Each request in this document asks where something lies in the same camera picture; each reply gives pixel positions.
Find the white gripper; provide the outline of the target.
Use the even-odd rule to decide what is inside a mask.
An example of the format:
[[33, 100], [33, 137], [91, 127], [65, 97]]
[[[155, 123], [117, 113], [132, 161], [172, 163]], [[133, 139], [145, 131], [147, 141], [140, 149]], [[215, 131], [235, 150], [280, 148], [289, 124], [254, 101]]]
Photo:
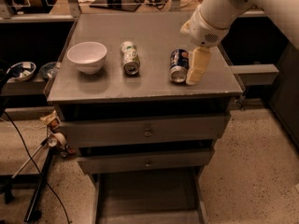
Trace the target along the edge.
[[201, 14], [201, 5], [199, 5], [190, 19], [181, 26], [180, 32], [188, 34], [194, 45], [202, 46], [191, 52], [190, 68], [186, 78], [188, 85], [195, 85], [201, 80], [209, 64], [210, 48], [218, 46], [228, 34], [229, 29], [216, 28], [205, 21]]

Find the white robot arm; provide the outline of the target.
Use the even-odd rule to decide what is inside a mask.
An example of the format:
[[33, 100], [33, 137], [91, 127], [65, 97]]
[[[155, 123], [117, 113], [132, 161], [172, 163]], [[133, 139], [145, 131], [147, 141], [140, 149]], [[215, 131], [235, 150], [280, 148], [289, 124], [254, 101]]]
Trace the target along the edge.
[[240, 15], [256, 6], [299, 49], [299, 0], [203, 0], [180, 31], [195, 45], [186, 83], [197, 84], [206, 71], [210, 49], [220, 44]]

